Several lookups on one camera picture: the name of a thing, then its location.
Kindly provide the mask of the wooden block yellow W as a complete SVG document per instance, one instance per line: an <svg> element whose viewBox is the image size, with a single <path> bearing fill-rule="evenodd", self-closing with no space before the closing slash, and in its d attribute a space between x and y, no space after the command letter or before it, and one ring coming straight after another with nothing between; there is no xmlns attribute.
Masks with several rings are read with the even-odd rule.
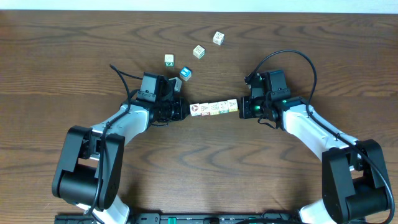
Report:
<svg viewBox="0 0 398 224"><path fill-rule="evenodd" d="M219 106L218 106L218 102L214 102L214 103L210 103L209 104L209 112L210 112L211 116L220 114L220 109L219 109Z"/></svg>

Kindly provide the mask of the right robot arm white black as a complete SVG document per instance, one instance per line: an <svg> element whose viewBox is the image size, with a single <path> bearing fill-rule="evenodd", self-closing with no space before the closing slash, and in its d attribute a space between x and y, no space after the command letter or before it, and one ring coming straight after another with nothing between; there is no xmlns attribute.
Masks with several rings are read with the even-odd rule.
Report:
<svg viewBox="0 0 398 224"><path fill-rule="evenodd" d="M307 100L293 97L282 70L245 77L251 94L241 98L242 119L266 119L300 139L322 162L322 198L302 207L304 223L360 222L393 208L380 145L360 141L323 119Z"/></svg>

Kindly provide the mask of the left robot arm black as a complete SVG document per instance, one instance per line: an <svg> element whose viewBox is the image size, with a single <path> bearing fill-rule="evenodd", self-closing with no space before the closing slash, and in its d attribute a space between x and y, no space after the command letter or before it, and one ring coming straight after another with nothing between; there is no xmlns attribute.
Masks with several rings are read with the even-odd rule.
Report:
<svg viewBox="0 0 398 224"><path fill-rule="evenodd" d="M97 223L127 223L130 209L118 197L125 146L150 126L181 121L189 104L181 79L145 73L138 90L110 118L89 128L71 127L52 182L52 193L84 209Z"/></svg>

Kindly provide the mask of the wooden block plain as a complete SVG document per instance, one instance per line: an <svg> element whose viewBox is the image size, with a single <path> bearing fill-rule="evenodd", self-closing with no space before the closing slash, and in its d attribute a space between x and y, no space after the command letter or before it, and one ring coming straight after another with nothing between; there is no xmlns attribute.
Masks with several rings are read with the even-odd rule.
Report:
<svg viewBox="0 0 398 224"><path fill-rule="evenodd" d="M228 112L229 113L239 110L237 99L228 100L227 103L228 103Z"/></svg>

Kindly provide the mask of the wooden block red circle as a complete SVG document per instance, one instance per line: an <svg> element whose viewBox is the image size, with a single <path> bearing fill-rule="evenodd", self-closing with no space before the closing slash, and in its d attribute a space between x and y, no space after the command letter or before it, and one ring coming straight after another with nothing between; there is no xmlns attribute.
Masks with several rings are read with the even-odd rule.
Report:
<svg viewBox="0 0 398 224"><path fill-rule="evenodd" d="M201 115L201 109L200 109L200 104L195 103L190 105L190 114L192 116L200 116Z"/></svg>

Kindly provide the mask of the wooden block red edge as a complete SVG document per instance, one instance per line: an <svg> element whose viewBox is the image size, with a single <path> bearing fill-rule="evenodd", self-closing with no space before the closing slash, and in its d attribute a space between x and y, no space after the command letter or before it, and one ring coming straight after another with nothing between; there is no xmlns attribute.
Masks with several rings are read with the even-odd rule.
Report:
<svg viewBox="0 0 398 224"><path fill-rule="evenodd" d="M199 104L200 108L200 115L201 116L208 116L210 114L210 105L209 103L201 103Z"/></svg>

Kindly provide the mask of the wooden block green edge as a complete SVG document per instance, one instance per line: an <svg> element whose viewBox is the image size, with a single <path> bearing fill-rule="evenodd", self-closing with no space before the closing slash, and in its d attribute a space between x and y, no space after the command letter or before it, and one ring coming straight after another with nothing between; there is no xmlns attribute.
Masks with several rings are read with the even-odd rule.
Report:
<svg viewBox="0 0 398 224"><path fill-rule="evenodd" d="M229 106L227 101L218 102L218 111L220 114L227 113L229 111Z"/></svg>

